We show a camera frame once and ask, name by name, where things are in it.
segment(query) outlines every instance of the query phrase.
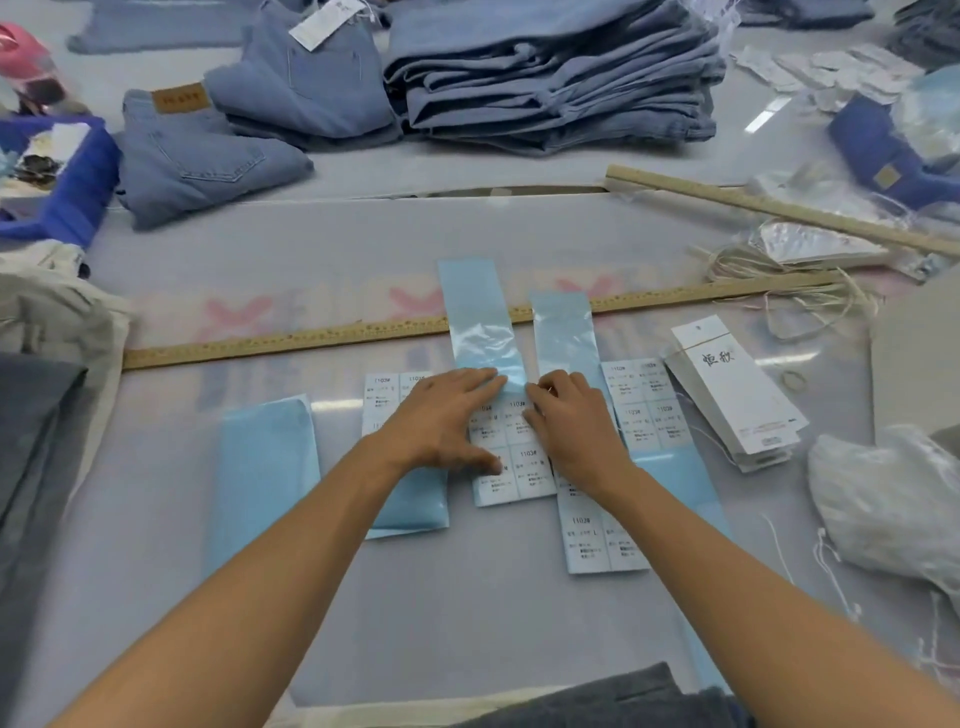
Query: brown leather label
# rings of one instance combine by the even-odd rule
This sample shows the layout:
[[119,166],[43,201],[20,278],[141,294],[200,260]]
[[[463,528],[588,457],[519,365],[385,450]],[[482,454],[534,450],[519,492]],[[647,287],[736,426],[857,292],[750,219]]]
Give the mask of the brown leather label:
[[203,84],[179,85],[174,88],[161,88],[151,91],[154,106],[160,113],[187,113],[199,111],[210,106]]

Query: wooden ruler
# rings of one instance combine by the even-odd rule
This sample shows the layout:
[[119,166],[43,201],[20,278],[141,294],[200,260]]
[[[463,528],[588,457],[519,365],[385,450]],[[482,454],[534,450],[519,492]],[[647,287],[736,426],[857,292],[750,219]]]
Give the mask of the wooden ruler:
[[847,235],[855,235],[856,237],[869,238],[877,243],[903,245],[907,248],[916,248],[929,253],[940,253],[960,258],[960,242],[958,241],[946,240],[921,232],[888,228],[885,225],[868,223],[845,215],[835,215],[832,212],[823,212],[812,207],[749,195],[738,189],[717,187],[714,184],[702,184],[701,182],[684,180],[680,177],[658,175],[654,172],[645,172],[642,169],[624,167],[619,164],[611,164],[607,167],[607,179],[632,182],[652,189],[663,189],[686,197],[695,197],[699,200],[710,200],[721,205],[764,212],[784,220],[806,223],[836,232],[845,232]]
[[[768,278],[723,280],[701,285],[662,288],[655,291],[622,293],[602,299],[591,299],[593,313],[633,311],[639,308],[730,299],[757,293],[787,292],[813,285],[836,283],[842,277],[834,271],[821,273],[790,273]],[[515,324],[529,324],[534,320],[529,305],[514,306],[510,319]],[[220,359],[238,359],[268,353],[299,352],[308,349],[326,349],[346,344],[364,344],[372,341],[409,339],[432,333],[445,333],[449,325],[445,316],[427,316],[406,321],[380,321],[373,324],[357,322],[345,326],[312,328],[293,333],[268,334],[243,339],[225,339],[204,344],[180,344],[153,349],[127,349],[124,352],[125,372],[137,369],[174,367],[179,364],[198,364]]]

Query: tag pile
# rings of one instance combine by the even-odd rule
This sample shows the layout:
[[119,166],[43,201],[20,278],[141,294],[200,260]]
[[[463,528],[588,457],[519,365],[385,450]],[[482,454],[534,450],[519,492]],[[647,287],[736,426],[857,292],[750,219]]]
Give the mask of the tag pile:
[[675,327],[665,361],[743,473],[786,462],[809,425],[719,316]]

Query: hand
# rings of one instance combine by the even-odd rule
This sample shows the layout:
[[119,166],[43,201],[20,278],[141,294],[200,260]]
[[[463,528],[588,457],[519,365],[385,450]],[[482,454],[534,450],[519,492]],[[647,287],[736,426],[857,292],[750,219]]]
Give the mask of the hand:
[[476,468],[500,473],[496,455],[467,441],[467,423],[506,383],[496,369],[454,369],[421,379],[371,437],[407,470]]
[[527,397],[537,410],[524,410],[524,419],[554,467],[580,490],[596,497],[635,468],[603,394],[579,372],[551,372],[539,384],[527,384]]

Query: blue crate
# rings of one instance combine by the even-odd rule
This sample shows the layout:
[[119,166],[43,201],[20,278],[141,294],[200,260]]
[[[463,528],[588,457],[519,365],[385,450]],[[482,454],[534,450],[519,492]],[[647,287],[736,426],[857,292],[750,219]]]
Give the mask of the blue crate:
[[890,110],[855,95],[833,117],[827,132],[860,184],[910,209],[960,203],[960,178],[924,164],[897,134]]
[[120,149],[99,116],[16,116],[0,120],[0,147],[23,153],[30,138],[56,123],[85,122],[90,132],[57,177],[57,184],[36,217],[0,222],[0,238],[43,240],[48,237],[88,248],[113,198]]

